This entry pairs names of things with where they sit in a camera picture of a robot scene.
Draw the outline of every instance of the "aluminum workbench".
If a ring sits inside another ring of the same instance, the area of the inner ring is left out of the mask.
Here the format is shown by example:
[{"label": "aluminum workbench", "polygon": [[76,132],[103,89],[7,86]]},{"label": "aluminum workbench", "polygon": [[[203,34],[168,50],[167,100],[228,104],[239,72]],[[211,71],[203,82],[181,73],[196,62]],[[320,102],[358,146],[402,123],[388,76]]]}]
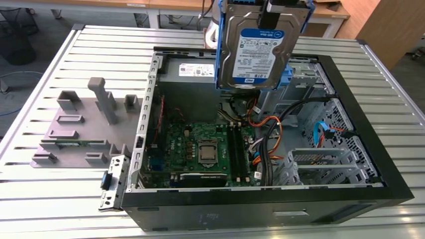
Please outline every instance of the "aluminum workbench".
[{"label": "aluminum workbench", "polygon": [[294,53],[333,57],[414,194],[400,206],[340,225],[145,233],[124,212],[97,212],[103,169],[29,166],[63,90],[95,97],[88,79],[104,77],[115,97],[143,98],[153,46],[203,48],[203,37],[188,30],[72,30],[0,143],[0,238],[425,238],[425,117],[369,47],[354,40],[301,37]]}]

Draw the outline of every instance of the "metal bracket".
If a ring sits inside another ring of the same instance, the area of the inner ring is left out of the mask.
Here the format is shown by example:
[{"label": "metal bracket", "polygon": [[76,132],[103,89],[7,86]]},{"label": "metal bracket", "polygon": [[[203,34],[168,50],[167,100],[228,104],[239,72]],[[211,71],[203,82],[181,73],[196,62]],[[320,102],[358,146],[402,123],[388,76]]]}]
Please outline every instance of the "metal bracket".
[{"label": "metal bracket", "polygon": [[112,158],[109,169],[101,181],[101,202],[99,211],[121,211],[121,200],[125,189],[125,179],[129,168],[129,158],[120,155]]}]

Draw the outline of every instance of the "small circuit board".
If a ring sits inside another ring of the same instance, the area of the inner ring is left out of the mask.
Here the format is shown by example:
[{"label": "small circuit board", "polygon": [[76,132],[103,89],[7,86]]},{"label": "small circuit board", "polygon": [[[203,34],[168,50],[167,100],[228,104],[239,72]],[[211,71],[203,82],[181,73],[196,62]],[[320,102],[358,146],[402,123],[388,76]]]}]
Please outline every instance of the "small circuit board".
[{"label": "small circuit board", "polygon": [[[228,135],[236,128],[240,131],[237,140],[233,139],[235,135]],[[149,160],[156,188],[175,187],[173,181],[180,177],[196,175],[199,178],[213,176],[225,179],[228,187],[254,185],[247,154],[248,140],[253,137],[250,127],[213,123],[169,124],[165,134],[164,157],[152,157]],[[237,163],[232,161],[235,149],[229,148],[233,141],[243,152],[237,155]]]}]

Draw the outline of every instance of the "sticker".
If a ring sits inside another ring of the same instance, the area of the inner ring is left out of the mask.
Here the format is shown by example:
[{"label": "sticker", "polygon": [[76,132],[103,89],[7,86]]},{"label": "sticker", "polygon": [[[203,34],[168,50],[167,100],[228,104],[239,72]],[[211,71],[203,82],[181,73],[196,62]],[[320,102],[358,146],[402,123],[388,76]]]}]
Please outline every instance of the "sticker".
[{"label": "sticker", "polygon": [[261,109],[257,106],[253,106],[252,110],[256,111],[257,114],[261,112]]},{"label": "sticker", "polygon": [[80,147],[79,143],[56,143],[56,145],[63,147]]},{"label": "sticker", "polygon": [[346,18],[348,18],[346,16],[342,16],[342,15],[332,15],[330,17],[332,17],[332,18],[342,18],[342,19],[346,19]]},{"label": "sticker", "polygon": [[268,79],[276,60],[273,49],[284,36],[280,30],[247,28],[240,32],[232,75],[236,83],[258,84]]},{"label": "sticker", "polygon": [[127,6],[147,7],[147,5],[144,5],[144,4],[135,4],[135,3],[128,3]]},{"label": "sticker", "polygon": [[253,173],[253,178],[261,179],[261,173],[256,171],[256,172]]},{"label": "sticker", "polygon": [[180,64],[179,76],[213,77],[213,64]]}]

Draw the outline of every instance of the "white table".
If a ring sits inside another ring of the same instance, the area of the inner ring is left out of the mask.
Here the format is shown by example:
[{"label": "white table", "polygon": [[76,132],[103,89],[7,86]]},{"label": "white table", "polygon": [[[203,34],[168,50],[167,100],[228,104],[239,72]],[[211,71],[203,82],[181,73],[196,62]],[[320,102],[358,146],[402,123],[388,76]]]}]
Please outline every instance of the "white table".
[{"label": "white table", "polygon": [[369,48],[353,40],[301,37],[294,53],[333,57],[414,194],[401,205],[340,225],[145,233],[125,212],[97,212],[104,170],[31,168],[59,108],[59,93],[73,90],[79,96],[95,97],[85,87],[96,76],[107,79],[115,97],[141,98],[153,46],[201,48],[203,37],[199,31],[105,26],[71,31],[0,143],[0,238],[424,238],[425,117]]},{"label": "white table", "polygon": [[[143,4],[135,4],[129,7],[108,7],[108,6],[91,6],[91,5],[77,5],[77,4],[63,4],[60,0],[57,3],[43,3],[33,2],[29,0],[0,0],[0,6],[11,7],[28,7],[28,8],[47,8],[47,9],[68,9],[68,10],[84,10],[84,11],[104,11],[104,12],[127,12],[127,13],[143,13],[149,17],[149,26],[151,28],[160,28],[160,15],[184,15],[184,16],[199,16],[199,11],[187,11],[187,10],[172,10],[172,9],[160,9],[160,8],[145,8]],[[312,17],[309,23],[324,23],[328,24],[326,31],[324,33],[325,38],[333,38],[338,32],[341,24],[345,18],[334,16],[333,18],[328,17]]]}]

